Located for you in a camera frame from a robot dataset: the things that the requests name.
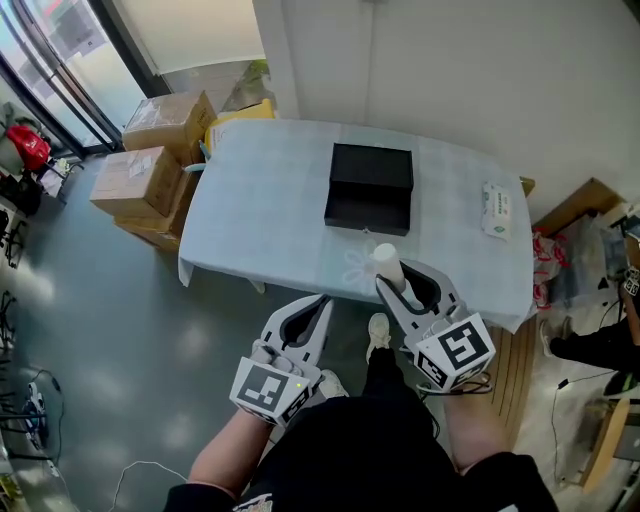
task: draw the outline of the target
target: table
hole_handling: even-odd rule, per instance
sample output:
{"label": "table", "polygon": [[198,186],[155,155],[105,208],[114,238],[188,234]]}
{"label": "table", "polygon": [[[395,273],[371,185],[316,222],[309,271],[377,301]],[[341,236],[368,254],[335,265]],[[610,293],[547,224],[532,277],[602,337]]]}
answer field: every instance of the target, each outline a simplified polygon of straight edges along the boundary
{"label": "table", "polygon": [[[405,237],[327,227],[333,144],[412,152],[411,230]],[[509,242],[481,229],[482,185],[512,197]],[[179,252],[194,266],[314,293],[379,302],[369,255],[393,243],[403,258],[446,273],[469,308],[515,332],[532,299],[529,212],[517,175],[491,158],[433,139],[315,121],[236,120],[207,163]]]}

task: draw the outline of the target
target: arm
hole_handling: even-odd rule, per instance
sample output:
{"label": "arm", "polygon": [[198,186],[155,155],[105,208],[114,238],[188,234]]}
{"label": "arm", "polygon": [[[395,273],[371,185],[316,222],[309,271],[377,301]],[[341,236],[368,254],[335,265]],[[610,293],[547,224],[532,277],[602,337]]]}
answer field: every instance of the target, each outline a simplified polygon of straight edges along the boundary
{"label": "arm", "polygon": [[189,482],[218,487],[237,499],[260,462],[271,430],[268,423],[238,410],[198,455]]}
{"label": "arm", "polygon": [[453,461],[461,474],[492,455],[509,451],[504,426],[485,396],[444,397]]}
{"label": "arm", "polygon": [[624,288],[622,289],[622,301],[627,311],[627,322],[629,322],[633,344],[640,346],[640,318],[638,318],[638,312],[633,304],[633,297]]}

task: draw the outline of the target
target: gray floor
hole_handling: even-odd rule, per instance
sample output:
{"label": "gray floor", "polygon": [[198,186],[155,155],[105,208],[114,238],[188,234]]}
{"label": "gray floor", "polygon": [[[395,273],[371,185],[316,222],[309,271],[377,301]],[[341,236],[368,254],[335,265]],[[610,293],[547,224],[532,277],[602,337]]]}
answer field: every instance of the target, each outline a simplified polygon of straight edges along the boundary
{"label": "gray floor", "polygon": [[[59,467],[83,512],[110,508],[120,473],[133,461],[187,474],[235,410],[228,393],[239,358],[269,315],[302,295],[270,286],[260,296],[242,279],[197,270],[184,288],[174,255],[114,227],[89,203],[99,166],[94,160],[70,179],[66,207],[47,198],[30,220],[19,268],[3,271],[4,287],[18,298],[12,384],[22,393],[39,368],[57,376],[66,399]],[[336,371],[351,393],[364,383],[366,325],[376,310],[336,305],[321,366]],[[419,380],[415,369],[405,373]],[[57,422],[59,397],[45,375],[38,384]],[[55,453],[55,425],[51,437]],[[8,443],[23,439],[10,435]],[[69,510],[60,480],[41,463],[16,461],[16,468],[32,510]],[[138,466],[127,473],[118,510],[161,510],[178,482]]]}

